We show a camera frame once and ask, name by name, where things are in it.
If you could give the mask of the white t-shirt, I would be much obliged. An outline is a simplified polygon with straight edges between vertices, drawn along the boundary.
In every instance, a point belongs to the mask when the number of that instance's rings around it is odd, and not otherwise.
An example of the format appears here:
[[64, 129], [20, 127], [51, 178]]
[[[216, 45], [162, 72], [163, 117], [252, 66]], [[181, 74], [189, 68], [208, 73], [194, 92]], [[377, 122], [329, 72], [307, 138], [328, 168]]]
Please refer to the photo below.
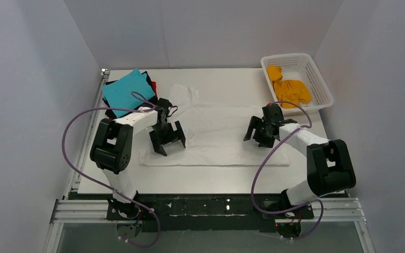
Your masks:
[[185, 145], [165, 145], [167, 156], [146, 148], [139, 152], [141, 165], [255, 167], [270, 153], [253, 140], [243, 140], [251, 117], [262, 115], [260, 107], [201, 102], [196, 89], [179, 84], [172, 86], [168, 99], [178, 107], [171, 119], [180, 121]]

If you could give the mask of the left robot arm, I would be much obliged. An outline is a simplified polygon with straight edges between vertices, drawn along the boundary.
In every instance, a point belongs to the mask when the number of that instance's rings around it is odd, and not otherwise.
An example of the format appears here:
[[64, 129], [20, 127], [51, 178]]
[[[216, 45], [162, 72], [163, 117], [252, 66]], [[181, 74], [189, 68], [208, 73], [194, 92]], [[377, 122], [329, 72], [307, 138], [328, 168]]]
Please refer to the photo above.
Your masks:
[[102, 119], [90, 151], [90, 159], [96, 163], [108, 179], [113, 198], [121, 203], [130, 203], [137, 194], [133, 180], [129, 176], [128, 164], [133, 154], [133, 138], [141, 131], [149, 132], [155, 153], [167, 157], [164, 146], [180, 141], [185, 145], [186, 138], [179, 121], [175, 127], [168, 121], [170, 110], [176, 105], [160, 98], [155, 108], [139, 107], [121, 118]]

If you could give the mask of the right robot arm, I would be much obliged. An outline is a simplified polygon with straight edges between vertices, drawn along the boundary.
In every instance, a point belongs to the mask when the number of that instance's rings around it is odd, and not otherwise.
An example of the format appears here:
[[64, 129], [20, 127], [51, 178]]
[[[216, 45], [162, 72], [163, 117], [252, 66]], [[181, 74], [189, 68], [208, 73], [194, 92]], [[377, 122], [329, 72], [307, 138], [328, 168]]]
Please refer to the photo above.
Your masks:
[[329, 140], [309, 131], [312, 125], [300, 125], [286, 119], [277, 102], [262, 108], [261, 118], [252, 116], [244, 141], [254, 139], [271, 153], [288, 144], [307, 159], [307, 178], [281, 192], [283, 210], [293, 210], [315, 201], [318, 197], [354, 188], [357, 179], [347, 144], [340, 139]]

